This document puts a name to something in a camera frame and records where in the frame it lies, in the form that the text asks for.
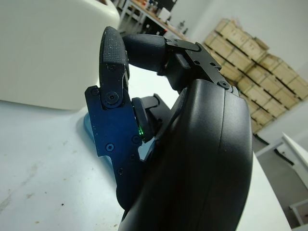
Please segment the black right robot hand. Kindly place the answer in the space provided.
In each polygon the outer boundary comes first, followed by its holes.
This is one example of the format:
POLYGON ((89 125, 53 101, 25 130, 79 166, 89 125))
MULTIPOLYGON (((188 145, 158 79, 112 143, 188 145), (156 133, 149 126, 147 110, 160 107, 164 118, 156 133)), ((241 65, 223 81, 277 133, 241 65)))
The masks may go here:
POLYGON ((106 27, 85 91, 98 156, 111 159, 121 231, 234 231, 250 188, 246 101, 199 43, 106 27))

